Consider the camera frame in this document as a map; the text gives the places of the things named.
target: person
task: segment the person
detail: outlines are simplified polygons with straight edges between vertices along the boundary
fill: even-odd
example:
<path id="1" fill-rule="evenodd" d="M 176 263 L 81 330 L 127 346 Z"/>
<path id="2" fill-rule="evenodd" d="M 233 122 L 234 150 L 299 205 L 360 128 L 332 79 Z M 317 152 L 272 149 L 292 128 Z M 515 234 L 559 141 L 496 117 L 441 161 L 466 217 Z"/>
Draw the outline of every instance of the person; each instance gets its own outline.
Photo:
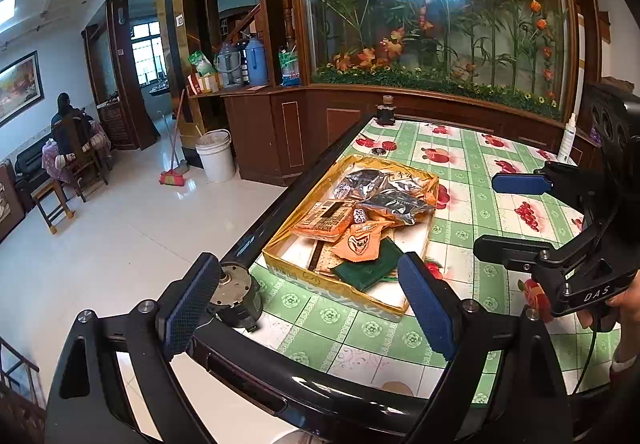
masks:
<path id="1" fill-rule="evenodd" d="M 89 141 L 86 134 L 91 131 L 91 123 L 93 121 L 91 116 L 88 116 L 84 111 L 80 111 L 71 106 L 69 94 L 66 92 L 60 93 L 58 96 L 58 112 L 51 118 L 51 131 L 53 133 L 53 139 L 58 144 L 58 152 L 60 155 L 68 155 L 74 153 L 74 149 L 71 146 L 71 141 L 68 139 L 64 129 L 55 129 L 56 123 L 62 120 L 63 117 L 71 114 L 72 117 L 79 117 L 80 121 L 74 121 L 76 125 L 76 132 L 78 132 L 78 140 L 80 145 L 84 145 Z"/>
<path id="2" fill-rule="evenodd" d="M 618 307 L 620 323 L 620 343 L 613 352 L 609 377 L 611 384 L 624 381 L 627 371 L 636 362 L 640 354 L 640 273 L 636 274 L 626 291 L 606 301 L 610 307 Z M 578 311 L 578 320 L 582 328 L 591 326 L 593 317 L 588 310 Z"/>

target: green checkered tablecloth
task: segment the green checkered tablecloth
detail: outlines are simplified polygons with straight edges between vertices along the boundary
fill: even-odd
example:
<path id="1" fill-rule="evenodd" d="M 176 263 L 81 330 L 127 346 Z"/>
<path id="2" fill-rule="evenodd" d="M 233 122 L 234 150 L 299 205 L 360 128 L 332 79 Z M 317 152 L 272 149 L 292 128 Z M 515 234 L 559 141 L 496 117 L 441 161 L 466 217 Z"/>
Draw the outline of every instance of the green checkered tablecloth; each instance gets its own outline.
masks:
<path id="1" fill-rule="evenodd" d="M 517 282 L 529 276 L 479 262 L 473 243 L 491 233 L 548 240 L 558 247 L 579 233 L 582 215 L 551 196 L 495 194 L 491 189 L 491 178 L 499 171 L 531 172 L 555 156 L 507 139 L 416 121 L 397 121 L 385 128 L 372 121 L 342 156 L 371 155 L 372 142 L 381 141 L 397 146 L 383 157 L 436 173 L 446 188 L 449 201 L 436 211 L 428 256 L 442 264 L 452 288 L 487 310 L 519 315 L 526 302 Z M 514 211 L 523 201 L 534 211 L 537 232 Z M 272 275 L 262 257 L 252 274 L 261 286 L 264 314 L 257 331 L 244 332 L 247 337 L 294 361 L 360 384 L 417 397 L 433 392 L 446 361 L 431 350 L 411 309 L 400 323 L 351 309 Z M 583 330 L 575 315 L 556 319 L 547 328 L 571 393 L 586 360 L 591 331 Z M 609 361 L 619 339 L 619 329 L 598 335 L 581 390 L 609 380 Z M 499 352 L 487 357 L 475 402 L 487 401 L 498 358 Z"/>

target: white tile floor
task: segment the white tile floor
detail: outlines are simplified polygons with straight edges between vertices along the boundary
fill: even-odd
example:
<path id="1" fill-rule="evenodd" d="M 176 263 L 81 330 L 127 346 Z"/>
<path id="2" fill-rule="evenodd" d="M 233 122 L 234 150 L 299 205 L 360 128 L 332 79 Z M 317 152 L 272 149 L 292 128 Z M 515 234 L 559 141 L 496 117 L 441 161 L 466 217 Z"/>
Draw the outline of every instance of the white tile floor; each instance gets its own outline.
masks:
<path id="1" fill-rule="evenodd" d="M 171 160 L 166 137 L 145 151 L 115 152 L 114 158 L 110 185 L 97 187 L 87 203 L 71 199 L 76 216 L 59 217 L 57 235 L 35 209 L 0 244 L 0 334 L 40 367 L 46 395 L 78 312 L 116 315 L 157 298 L 202 251 L 222 257 L 283 190 L 238 175 L 210 184 L 199 168 L 190 169 L 182 188 L 160 185 L 159 174 Z M 48 199 L 52 208 L 54 198 Z M 266 444 L 292 429 L 186 355 L 174 358 L 172 367 L 218 442 Z M 141 429 L 156 436 L 132 370 L 124 376 Z M 230 424 L 247 417 L 252 424 Z"/>

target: picture frame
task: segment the picture frame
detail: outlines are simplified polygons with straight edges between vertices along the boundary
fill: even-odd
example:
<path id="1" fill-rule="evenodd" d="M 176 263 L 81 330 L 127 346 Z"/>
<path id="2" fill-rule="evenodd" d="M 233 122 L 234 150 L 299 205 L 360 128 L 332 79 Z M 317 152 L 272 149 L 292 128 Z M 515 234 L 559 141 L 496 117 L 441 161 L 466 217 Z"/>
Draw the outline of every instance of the picture frame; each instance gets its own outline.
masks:
<path id="1" fill-rule="evenodd" d="M 43 99 L 37 50 L 0 70 L 0 127 Z"/>

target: ceiling light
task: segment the ceiling light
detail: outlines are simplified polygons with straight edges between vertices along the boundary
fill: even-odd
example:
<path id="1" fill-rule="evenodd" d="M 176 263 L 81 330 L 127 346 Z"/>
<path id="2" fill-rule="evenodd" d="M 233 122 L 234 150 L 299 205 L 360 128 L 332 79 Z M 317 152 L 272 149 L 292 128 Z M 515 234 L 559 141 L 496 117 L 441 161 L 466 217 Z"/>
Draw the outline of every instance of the ceiling light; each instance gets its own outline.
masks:
<path id="1" fill-rule="evenodd" d="M 15 0 L 2 0 L 0 1 L 0 24 L 14 18 L 15 15 Z"/>

